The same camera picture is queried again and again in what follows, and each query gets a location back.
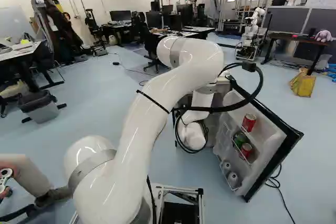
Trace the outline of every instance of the pink plush toy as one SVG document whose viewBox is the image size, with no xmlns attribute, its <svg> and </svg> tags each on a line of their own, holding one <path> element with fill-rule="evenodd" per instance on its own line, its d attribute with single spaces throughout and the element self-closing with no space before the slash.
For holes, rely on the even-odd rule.
<svg viewBox="0 0 336 224">
<path fill-rule="evenodd" d="M 318 32 L 315 36 L 315 40 L 321 42 L 333 41 L 331 33 L 328 30 Z"/>
</svg>

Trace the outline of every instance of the green can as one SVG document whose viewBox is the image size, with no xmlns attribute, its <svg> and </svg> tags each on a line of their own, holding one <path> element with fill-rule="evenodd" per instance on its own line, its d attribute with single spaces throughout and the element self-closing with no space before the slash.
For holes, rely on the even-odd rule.
<svg viewBox="0 0 336 224">
<path fill-rule="evenodd" d="M 234 136 L 234 141 L 237 147 L 240 149 L 242 144 L 246 143 L 246 136 L 244 133 L 239 132 Z"/>
</svg>

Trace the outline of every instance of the yellow bag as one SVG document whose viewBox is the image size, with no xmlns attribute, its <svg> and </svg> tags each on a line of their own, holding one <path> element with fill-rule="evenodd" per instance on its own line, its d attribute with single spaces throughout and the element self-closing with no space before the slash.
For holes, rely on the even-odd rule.
<svg viewBox="0 0 336 224">
<path fill-rule="evenodd" d="M 315 86 L 316 76 L 308 76 L 307 71 L 307 68 L 300 68 L 299 73 L 289 82 L 294 94 L 300 97 L 310 97 Z"/>
</svg>

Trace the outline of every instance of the red can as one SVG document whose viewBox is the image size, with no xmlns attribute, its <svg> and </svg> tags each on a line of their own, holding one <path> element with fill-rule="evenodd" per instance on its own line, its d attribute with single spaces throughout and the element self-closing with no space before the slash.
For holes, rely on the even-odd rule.
<svg viewBox="0 0 336 224">
<path fill-rule="evenodd" d="M 240 151 L 245 156 L 245 158 L 248 158 L 248 156 L 252 152 L 252 149 L 253 149 L 252 145 L 250 145 L 249 143 L 244 143 L 242 144 L 242 148 L 240 149 Z"/>
<path fill-rule="evenodd" d="M 255 115 L 247 113 L 244 116 L 241 126 L 245 129 L 245 131 L 251 132 L 256 121 L 257 121 L 257 117 Z"/>
</svg>

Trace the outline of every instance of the game controller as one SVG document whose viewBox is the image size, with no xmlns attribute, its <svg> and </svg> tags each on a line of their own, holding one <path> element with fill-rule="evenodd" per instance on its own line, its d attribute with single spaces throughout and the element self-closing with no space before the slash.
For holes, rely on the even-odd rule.
<svg viewBox="0 0 336 224">
<path fill-rule="evenodd" d="M 0 170 L 0 197 L 5 194 L 5 197 L 12 195 L 13 191 L 6 186 L 7 181 L 12 177 L 13 170 L 10 168 L 4 168 Z"/>
</svg>

